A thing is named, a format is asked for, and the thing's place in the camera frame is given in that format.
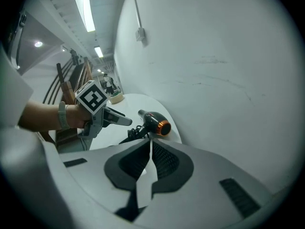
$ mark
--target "white cube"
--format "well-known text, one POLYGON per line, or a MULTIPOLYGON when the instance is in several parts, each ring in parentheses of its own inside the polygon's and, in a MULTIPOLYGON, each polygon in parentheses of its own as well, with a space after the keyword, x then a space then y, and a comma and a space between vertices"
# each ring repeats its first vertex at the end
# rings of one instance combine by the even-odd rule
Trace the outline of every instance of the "white cube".
POLYGON ((95 115, 108 101, 108 96, 94 80, 88 81, 76 93, 75 98, 92 115, 95 115))

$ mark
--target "ceiling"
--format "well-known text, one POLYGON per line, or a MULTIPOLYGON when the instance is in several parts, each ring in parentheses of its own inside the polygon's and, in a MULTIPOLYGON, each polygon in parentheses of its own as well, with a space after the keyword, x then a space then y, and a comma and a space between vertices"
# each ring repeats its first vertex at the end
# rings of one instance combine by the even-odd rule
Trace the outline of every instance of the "ceiling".
POLYGON ((41 25, 30 14, 26 13, 27 19, 20 38, 18 65, 20 74, 23 74, 35 64, 43 61, 54 50, 60 50, 63 42, 53 33, 41 25), (43 46, 37 48, 34 44, 43 42, 43 46))
POLYGON ((95 31, 87 32, 75 0, 50 0, 76 38, 92 56, 96 68, 104 69, 113 62, 114 37, 124 0, 90 0, 95 31), (95 46, 100 46, 104 58, 97 57, 95 46))

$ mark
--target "round recessed light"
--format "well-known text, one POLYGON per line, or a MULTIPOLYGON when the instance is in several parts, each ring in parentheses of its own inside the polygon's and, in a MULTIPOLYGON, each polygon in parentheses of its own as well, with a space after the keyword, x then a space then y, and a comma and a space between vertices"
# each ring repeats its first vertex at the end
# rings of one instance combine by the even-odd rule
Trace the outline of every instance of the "round recessed light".
POLYGON ((35 43, 35 47, 39 48, 39 47, 41 47, 41 46, 42 46, 42 42, 36 42, 36 43, 35 43))

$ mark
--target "round table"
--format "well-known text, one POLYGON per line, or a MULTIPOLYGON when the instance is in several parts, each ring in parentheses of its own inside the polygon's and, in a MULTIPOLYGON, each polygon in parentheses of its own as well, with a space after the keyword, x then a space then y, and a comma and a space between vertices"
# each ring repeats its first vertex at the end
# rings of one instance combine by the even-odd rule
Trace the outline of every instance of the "round table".
POLYGON ((97 137, 92 140, 90 150, 118 145, 122 140, 127 138, 128 130, 136 128, 137 125, 143 125, 143 121, 138 115, 140 109, 159 112, 164 115, 172 125, 172 130, 169 135, 159 136, 149 133, 150 137, 181 143, 181 138, 173 118, 157 100, 142 94, 125 94, 124 99, 121 102, 111 104, 110 101, 108 101, 107 106, 132 119, 132 124, 130 126, 109 125, 107 128, 103 128, 97 137))

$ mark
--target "hand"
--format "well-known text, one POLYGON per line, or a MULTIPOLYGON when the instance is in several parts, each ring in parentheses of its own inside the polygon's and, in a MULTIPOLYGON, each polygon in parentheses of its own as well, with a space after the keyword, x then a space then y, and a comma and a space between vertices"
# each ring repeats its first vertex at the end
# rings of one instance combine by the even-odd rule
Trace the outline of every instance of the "hand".
POLYGON ((71 128, 84 128, 87 121, 91 120, 91 114, 80 104, 69 105, 67 111, 67 122, 71 128))

